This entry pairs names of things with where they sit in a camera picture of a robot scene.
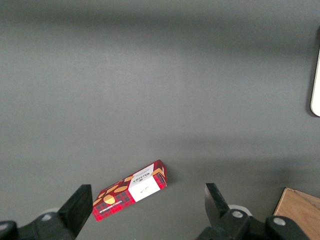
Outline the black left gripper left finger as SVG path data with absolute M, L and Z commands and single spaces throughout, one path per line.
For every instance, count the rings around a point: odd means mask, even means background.
M 82 184 L 57 211 L 39 215 L 18 227 L 13 220 L 0 222 L 2 240 L 75 240 L 93 210 L 92 186 Z

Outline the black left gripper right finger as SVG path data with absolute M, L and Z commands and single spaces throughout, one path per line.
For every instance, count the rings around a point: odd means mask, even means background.
M 268 216 L 257 220 L 243 208 L 230 207 L 215 183 L 205 184 L 205 211 L 210 222 L 198 240 L 308 240 L 292 219 Z

